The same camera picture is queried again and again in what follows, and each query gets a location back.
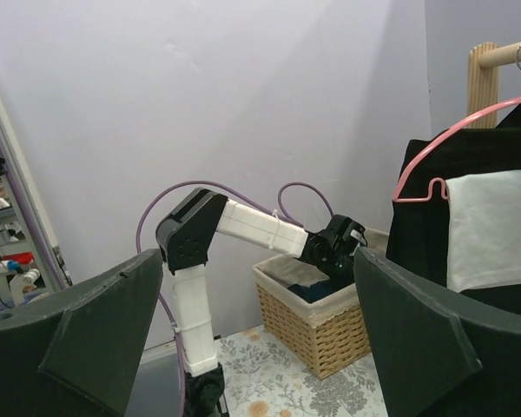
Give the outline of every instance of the clothing rack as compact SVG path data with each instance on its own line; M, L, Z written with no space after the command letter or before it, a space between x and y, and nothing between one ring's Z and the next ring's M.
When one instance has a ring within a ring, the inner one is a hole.
M498 102L498 67L515 63L515 55L521 42L498 47L493 42L481 43L469 53L467 74L467 115ZM469 127L492 129L497 125L497 114L482 117Z

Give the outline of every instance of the purple cable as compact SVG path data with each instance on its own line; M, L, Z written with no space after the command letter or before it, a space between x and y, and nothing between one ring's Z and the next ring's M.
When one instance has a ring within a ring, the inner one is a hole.
M3 158L4 152L0 146L0 156ZM56 268L54 268L54 258L50 255L49 252L49 245L46 243L46 241L41 237L41 235L38 233L39 227L30 215L30 209L29 205L25 202L23 199L23 193L21 192L21 188L17 181L15 181L15 178L11 177L10 172L6 170L6 177L8 178L11 186L11 192L16 197L17 204L19 206L19 210L21 211L21 214L23 216L23 219L25 220L27 224L27 229L29 230L29 233L31 237L33 238L33 241L35 241L35 244L39 247L40 251L44 254L44 260L49 265L50 272L54 275L54 278L56 282L58 283L58 286L60 289L64 289L66 286L64 284L63 278L56 272Z
M270 210L268 210L267 208L262 207L260 204L257 204L256 202L252 201L251 199L245 197L243 194L238 193L234 189L231 189L230 187L227 187L227 186L225 186L223 184L219 184L218 182L201 181L201 180L180 182L179 184L176 184L176 185L174 185L174 186L172 186L172 187L162 191L147 206L147 208L143 212L143 214L141 216L141 219L139 219L139 223L137 224L137 231L135 233L135 247L137 248L137 253L141 253L141 251L142 251L142 248L141 248L142 227L143 227L143 224L145 223L145 220L147 219L148 214L150 213L150 211L153 209L153 207L165 195L171 193L175 189L180 189L182 187L187 187L188 185L208 185L210 187L216 187L218 189L223 189L223 190L227 191L228 193L231 193L231 194L237 196L238 198L240 198L242 201L246 202L247 204L255 207L257 210L259 210L259 211L261 211L263 213L269 214L269 215L272 214L272 212ZM283 220L285 222L291 222L291 223L293 223L293 224L295 224L297 226L302 227L295 220L293 220L291 218L288 218L288 216L282 217L281 220ZM168 318L170 320L170 323L172 324L172 327L175 328L175 325L176 325L175 317L172 314L172 310L170 310L170 307L169 307L168 303L166 302L166 300L164 299L164 297L162 296L162 294L158 294L158 300L160 301L160 303L164 307L164 311L166 311L166 315L168 316ZM178 332L175 332L175 331L174 331L174 340L175 340L175 346L177 348L178 368L180 370L180 408L179 408L179 411L178 411L178 415L179 415L179 417L182 417L183 413L185 412L185 389L186 389L186 385L185 385L185 369L183 367L183 340L181 339L181 335Z
M333 215L333 210L332 210L332 207L330 206L330 202L327 200L327 198L320 192L319 189L317 189L316 187L314 187L313 185L311 184L307 184L306 182L288 182L286 185L284 185L280 191L278 191L278 206L280 207L280 210L282 212L282 214L292 220L294 223L298 223L296 220L293 219L292 216L289 215L289 213L287 212L287 210L284 208L284 204L281 200L281 197L282 197L282 194L284 194L284 191L286 189L289 189L290 187L306 187L308 189L311 189L312 191L314 191L321 199L322 201L324 202L324 204L326 205L326 208L328 209L328 211L330 212L330 215Z

